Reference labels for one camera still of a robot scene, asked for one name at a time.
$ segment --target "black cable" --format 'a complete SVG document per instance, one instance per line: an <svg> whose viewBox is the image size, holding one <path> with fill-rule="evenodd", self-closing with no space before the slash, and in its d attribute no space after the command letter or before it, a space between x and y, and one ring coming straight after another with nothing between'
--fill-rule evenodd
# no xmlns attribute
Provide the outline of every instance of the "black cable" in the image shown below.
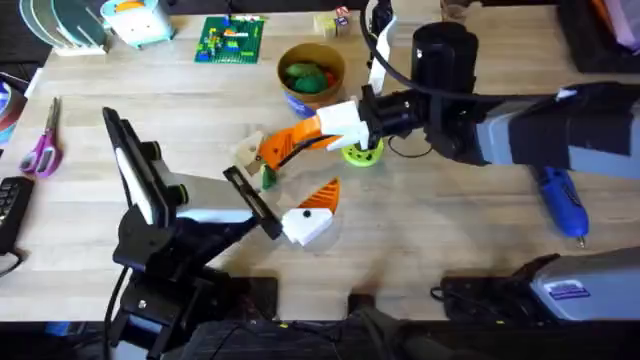
<svg viewBox="0 0 640 360"><path fill-rule="evenodd" d="M423 152L423 153L421 153L421 154L411 154L411 155L403 154L403 153L399 152L398 150L396 150L396 149L391 145L391 141L392 141L393 139L395 139L395 138L396 138L396 136L395 136L395 135L391 135L391 136L389 136L389 139L387 140L387 145L389 146L389 149L391 149L391 151L393 151L394 153L396 153L397 155L399 155L399 156L401 156L401 157L403 157L403 158L407 158L407 159L417 159L417 158L420 158L420 157L423 157L423 156L427 156L427 155L429 155L429 153L431 153L431 151L433 150L433 146L429 145L429 150L427 150L427 151L425 151L425 152Z"/></svg>
<svg viewBox="0 0 640 360"><path fill-rule="evenodd" d="M320 141L326 140L330 137L333 137L334 135L322 135L322 136L318 136L315 138L311 138L311 139L307 139L307 140L303 140L301 142L299 142L297 144L297 146L293 149L293 151L291 151L287 156L284 157L284 159L280 160L280 162L278 163L278 169L283 167L286 163L288 163L291 159L293 159L296 155L298 155L300 153L300 151L310 147L311 145L318 143Z"/></svg>
<svg viewBox="0 0 640 360"><path fill-rule="evenodd" d="M222 347L227 342L227 340L229 340L231 335L233 335L233 333L235 333L236 331L238 331L238 329L241 329L241 328L242 328L242 326L236 325L233 329L231 329L231 331L229 331L227 333L227 335L225 335L222 338L222 340L220 340L220 343L218 344L218 347L216 347L216 350L213 352L213 354L211 354L211 357L209 358L209 360L215 359L216 355L218 355L218 353L220 352L220 349L222 349Z"/></svg>
<svg viewBox="0 0 640 360"><path fill-rule="evenodd" d="M463 296L463 295L460 295L460 294L458 294L458 293L456 293L456 292L454 292L454 291L451 291L451 290L444 290L444 289L443 289L442 287L440 287L440 286L434 286L434 287L432 287L432 288L429 290L429 294L431 295L431 298L432 298L432 299L434 299L434 300L436 300L436 301L439 301L439 302L444 302L444 301L445 301L445 296L450 296L450 297L455 298L455 299L457 299L457 300L460 300L460 301L462 301L462 302L465 302L465 303L471 304L471 305L472 305L472 306L474 306L476 309L483 310L483 311L485 311L485 312L487 312L487 313L489 313L489 314L491 314L491 315L493 315L493 316L496 316L496 317L498 317L500 320L504 321L505 323L506 323L506 322L510 322L510 320L509 320L508 318L506 318L504 315L500 314L499 312L495 311L495 310L494 310L494 309L492 309L491 307L489 307L489 306L487 306L487 305L485 305L485 304L483 304L483 303L481 303L481 302L479 302L479 301L476 301L476 300L473 300L473 299L469 299L468 297Z"/></svg>
<svg viewBox="0 0 640 360"><path fill-rule="evenodd" d="M127 271L129 267L124 266L122 271L120 272L120 276L118 277L118 281L116 281L116 285L113 287L113 291L111 292L111 297L109 298L109 303L107 304L107 311L104 314L104 328L102 331L102 359L110 360L111 359L111 351L109 349L109 330L111 329L111 317L113 316L113 307L116 304L116 299L118 298L118 293L120 293L120 288L122 287L122 283L124 282L124 278L127 275Z"/></svg>
<svg viewBox="0 0 640 360"><path fill-rule="evenodd" d="M24 256L22 256L20 250L13 249L11 251L8 251L7 253L15 256L16 262L13 265L9 266L7 269L0 272L0 278L17 269L18 266L22 265L22 263L24 262Z"/></svg>
<svg viewBox="0 0 640 360"><path fill-rule="evenodd" d="M394 79L396 79L402 85L415 89L423 94L439 96L451 100L464 100L464 101L482 101L482 102L502 102L508 100L542 100L544 98L552 97L554 95L477 95L477 94L463 94L457 92L451 92L446 90L440 90L435 88L426 87L420 85L406 76L402 75L398 72L391 64L384 59L384 57L380 54L378 49L376 49L376 44L373 42L373 39L370 36L367 36L370 31L367 28L366 17L367 17L367 5L369 1L367 0L364 4L364 7L360 11L360 30L362 31L362 37L364 38L364 42L367 44L369 51L373 54L373 57L378 60L380 65L391 75Z"/></svg>

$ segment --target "desk clutter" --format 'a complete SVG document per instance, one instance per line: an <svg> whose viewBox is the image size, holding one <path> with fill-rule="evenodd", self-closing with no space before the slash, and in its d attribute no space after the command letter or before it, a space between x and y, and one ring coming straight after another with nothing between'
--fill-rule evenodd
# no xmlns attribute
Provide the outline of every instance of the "desk clutter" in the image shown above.
<svg viewBox="0 0 640 360"><path fill-rule="evenodd" d="M102 22L81 0L20 0L22 20L60 56L104 55Z"/></svg>
<svg viewBox="0 0 640 360"><path fill-rule="evenodd" d="M0 145L9 141L26 102L20 92L0 81Z"/></svg>
<svg viewBox="0 0 640 360"><path fill-rule="evenodd" d="M640 2L560 0L558 21L583 73L640 73Z"/></svg>
<svg viewBox="0 0 640 360"><path fill-rule="evenodd" d="M162 0L109 0L100 15L124 42L140 49L175 35L166 6Z"/></svg>
<svg viewBox="0 0 640 360"><path fill-rule="evenodd" d="M20 0L24 23L60 56L105 55L113 30L127 44L171 40L175 29L162 0L109 0L96 16L82 0Z"/></svg>
<svg viewBox="0 0 640 360"><path fill-rule="evenodd" d="M195 62L255 64L265 19L254 15L208 17L204 22Z"/></svg>

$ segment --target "plastic part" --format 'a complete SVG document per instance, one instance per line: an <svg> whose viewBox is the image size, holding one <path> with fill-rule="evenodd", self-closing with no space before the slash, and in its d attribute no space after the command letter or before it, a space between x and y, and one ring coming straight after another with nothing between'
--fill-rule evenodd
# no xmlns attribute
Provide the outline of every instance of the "plastic part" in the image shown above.
<svg viewBox="0 0 640 360"><path fill-rule="evenodd" d="M278 170L278 163L291 151L293 151L293 128L288 128L262 143L259 153L273 170Z"/></svg>
<svg viewBox="0 0 640 360"><path fill-rule="evenodd" d="M373 150L360 150L356 145L342 148L342 156L352 165L357 167L369 167L374 165L382 157L384 142L378 141L378 146Z"/></svg>
<svg viewBox="0 0 640 360"><path fill-rule="evenodd" d="M291 209L282 216L282 232L292 243L307 245L332 222L330 209Z"/></svg>
<svg viewBox="0 0 640 360"><path fill-rule="evenodd" d="M331 180L327 185L323 186L320 190L316 191L313 195L309 196L307 200L303 201L298 208L300 209L317 209L327 208L331 210L333 214L336 213L338 208L338 202L340 201L340 179L335 178Z"/></svg>
<svg viewBox="0 0 640 360"><path fill-rule="evenodd" d="M354 100L320 108L316 113L320 119L322 135L341 136L329 144L327 150L332 151L356 143L363 149L369 146L369 127L366 122L360 120L358 105Z"/></svg>
<svg viewBox="0 0 640 360"><path fill-rule="evenodd" d="M389 60L389 55L391 54L391 43L393 41L393 34L396 27L396 22L398 18L393 15L391 18L391 22L387 25L384 30L380 32L378 36L378 44L376 45L376 49L382 55L385 60ZM387 71L382 67L380 62L377 59L373 59L373 63L371 64L371 72L369 73L369 84L373 88L373 93L376 95L380 95L382 93L382 87L384 86L384 77L387 74Z"/></svg>
<svg viewBox="0 0 640 360"><path fill-rule="evenodd" d="M120 3L118 5L116 5L116 12L120 12L120 11L126 11L126 10L131 10L131 9L137 9L137 8L141 8L144 7L144 3L139 2L139 1L125 1L123 3Z"/></svg>
<svg viewBox="0 0 640 360"><path fill-rule="evenodd" d="M289 155L295 144L322 136L320 118L312 116L302 120L294 127L280 130L272 135L260 146L260 156L273 170L278 170L278 163ZM309 147L309 149L322 149L336 141L338 137L332 137L319 141Z"/></svg>

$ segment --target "blue object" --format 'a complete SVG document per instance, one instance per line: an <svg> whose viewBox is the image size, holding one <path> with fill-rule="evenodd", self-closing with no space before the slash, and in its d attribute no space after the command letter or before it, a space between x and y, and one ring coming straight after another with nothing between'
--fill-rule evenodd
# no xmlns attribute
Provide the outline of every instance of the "blue object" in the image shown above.
<svg viewBox="0 0 640 360"><path fill-rule="evenodd" d="M5 86L5 83L0 81L0 114L4 112L9 103L9 90Z"/></svg>
<svg viewBox="0 0 640 360"><path fill-rule="evenodd" d="M285 91L284 96L287 98L287 103L291 107L291 110L293 110L301 119L310 118L316 114L315 110L305 105L305 103L288 92Z"/></svg>
<svg viewBox="0 0 640 360"><path fill-rule="evenodd" d="M531 171L553 222L564 235L577 238L584 247L589 217L567 171L550 167L531 167Z"/></svg>
<svg viewBox="0 0 640 360"><path fill-rule="evenodd" d="M198 61L209 61L211 60L211 56L208 51L200 51L198 53Z"/></svg>
<svg viewBox="0 0 640 360"><path fill-rule="evenodd" d="M69 335L70 327L71 322L69 321L48 322L44 328L44 332L54 336L67 336Z"/></svg>

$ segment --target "green lego plate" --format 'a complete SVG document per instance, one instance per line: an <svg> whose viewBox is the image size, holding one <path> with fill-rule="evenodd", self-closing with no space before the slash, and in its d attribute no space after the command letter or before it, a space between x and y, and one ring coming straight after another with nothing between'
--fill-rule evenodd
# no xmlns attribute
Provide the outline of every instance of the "green lego plate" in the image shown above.
<svg viewBox="0 0 640 360"><path fill-rule="evenodd" d="M260 55L264 17L208 17L204 22L195 62L212 64L255 64Z"/></svg>

